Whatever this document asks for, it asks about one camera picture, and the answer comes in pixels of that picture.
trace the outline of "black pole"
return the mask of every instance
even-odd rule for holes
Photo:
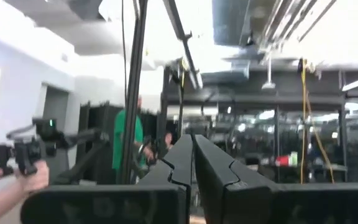
[[[171,75],[171,68],[166,66],[164,68],[162,82],[162,92],[160,95],[161,100],[161,112],[158,116],[158,126],[157,126],[157,140],[158,140],[158,156],[163,157],[167,153],[167,145],[165,144],[165,129],[167,125],[167,110],[168,110],[168,85]]]
[[[346,109],[343,103],[339,110],[339,147],[343,153],[343,166],[347,168],[347,131],[346,131]],[[344,173],[344,181],[347,182],[347,169]]]
[[[338,72],[339,77],[339,89],[342,90],[342,87],[346,84],[346,74],[342,71]],[[347,182],[348,174],[347,174],[347,128],[346,128],[346,95],[343,94],[343,100],[341,104],[341,109],[339,110],[339,117],[338,117],[338,123],[339,123],[339,147],[342,149],[343,153],[343,166],[346,167],[345,173],[344,173],[344,181]]]
[[[129,72],[129,85],[127,95],[127,108],[125,116],[125,129],[122,146],[121,172],[122,179],[120,184],[130,184],[131,182],[131,161],[132,146],[135,135],[135,121],[137,112],[137,100],[139,94],[140,71],[142,69],[144,30],[147,12],[147,0],[140,1],[140,17],[135,21],[134,39],[131,53],[131,71]]]
[[[279,117],[280,117],[280,107],[277,105],[274,108],[274,160],[281,155],[280,152],[280,131],[279,131]],[[280,167],[277,167],[277,173],[275,175],[275,181],[280,182]]]
[[[178,139],[180,139],[182,134],[183,126],[183,97],[185,93],[185,73],[183,72],[180,77],[180,84],[178,86],[179,90],[179,118],[178,118]]]

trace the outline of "green shirt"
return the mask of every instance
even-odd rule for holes
[[[112,156],[112,168],[119,169],[122,159],[122,140],[121,135],[124,133],[125,126],[125,110],[120,111],[114,123],[114,147],[113,147],[113,156]],[[143,127],[140,118],[136,116],[135,122],[135,141],[143,142]],[[139,165],[144,165],[146,162],[145,157],[143,156],[140,160]]]

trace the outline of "camera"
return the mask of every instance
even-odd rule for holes
[[[35,127],[39,136],[17,135],[30,131]],[[7,165],[11,158],[15,158],[20,172],[23,175],[31,175],[37,172],[33,164],[41,160],[43,155],[56,156],[57,148],[67,146],[64,134],[56,129],[56,119],[33,118],[32,125],[11,131],[6,135],[7,139],[13,140],[13,146],[0,144],[0,169],[2,176],[13,174],[13,168]]]

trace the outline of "red object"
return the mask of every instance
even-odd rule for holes
[[[278,156],[276,158],[276,166],[289,166],[290,156]]]

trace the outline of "doorway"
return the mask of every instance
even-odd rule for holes
[[[59,131],[65,130],[68,95],[69,93],[66,91],[47,86],[43,118],[56,119],[56,126]],[[55,157],[48,157],[46,161],[51,180],[69,169],[67,151],[58,150]]]

